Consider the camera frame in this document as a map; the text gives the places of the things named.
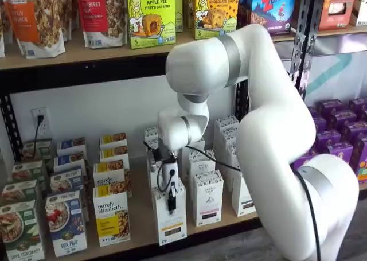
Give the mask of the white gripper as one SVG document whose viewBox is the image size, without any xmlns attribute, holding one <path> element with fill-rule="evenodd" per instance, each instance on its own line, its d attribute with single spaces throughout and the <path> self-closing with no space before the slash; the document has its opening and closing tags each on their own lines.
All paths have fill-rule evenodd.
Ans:
<svg viewBox="0 0 367 261">
<path fill-rule="evenodd" d="M 169 214 L 172 215 L 177 208 L 176 194 L 179 190 L 179 170 L 178 170 L 178 153 L 179 151 L 171 151 L 167 148 L 159 148 L 161 155 L 162 184 L 159 190 L 168 190 L 167 208 Z"/>
</svg>

